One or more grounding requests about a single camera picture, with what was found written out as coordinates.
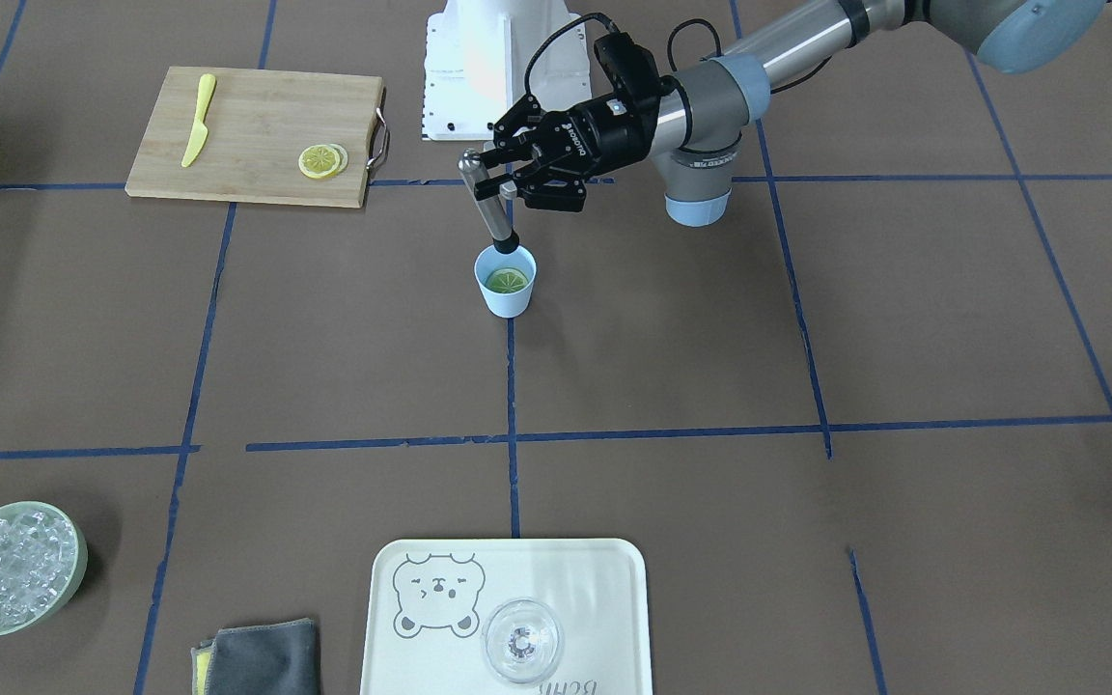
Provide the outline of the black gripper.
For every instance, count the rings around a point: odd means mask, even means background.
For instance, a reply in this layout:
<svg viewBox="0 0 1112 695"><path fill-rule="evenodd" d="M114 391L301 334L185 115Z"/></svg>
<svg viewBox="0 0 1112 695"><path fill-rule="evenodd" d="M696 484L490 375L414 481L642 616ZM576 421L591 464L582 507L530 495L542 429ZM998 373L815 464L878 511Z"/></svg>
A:
<svg viewBox="0 0 1112 695"><path fill-rule="evenodd" d="M651 152L661 97L590 98L548 110L524 95L492 126L492 153L528 153L522 170L486 176L475 201L499 197L507 185L529 209L579 212L590 179L637 163Z"/></svg>

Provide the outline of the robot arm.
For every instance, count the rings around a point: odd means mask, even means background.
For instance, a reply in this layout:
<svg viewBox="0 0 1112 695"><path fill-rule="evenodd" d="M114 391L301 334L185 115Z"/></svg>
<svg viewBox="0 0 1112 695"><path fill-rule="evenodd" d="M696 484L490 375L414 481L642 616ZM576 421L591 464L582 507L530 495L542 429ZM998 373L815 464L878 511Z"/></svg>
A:
<svg viewBox="0 0 1112 695"><path fill-rule="evenodd" d="M697 64L661 75L654 54L613 19L593 54L609 92L564 110L525 89L492 125L488 150L459 171L489 231L512 234L504 198L530 209L579 212L592 178L652 161L672 220L715 224L727 209L738 141L781 91L830 58L910 23L927 23L1000 73L1063 54L1103 12L1102 1L808 1Z"/></svg>

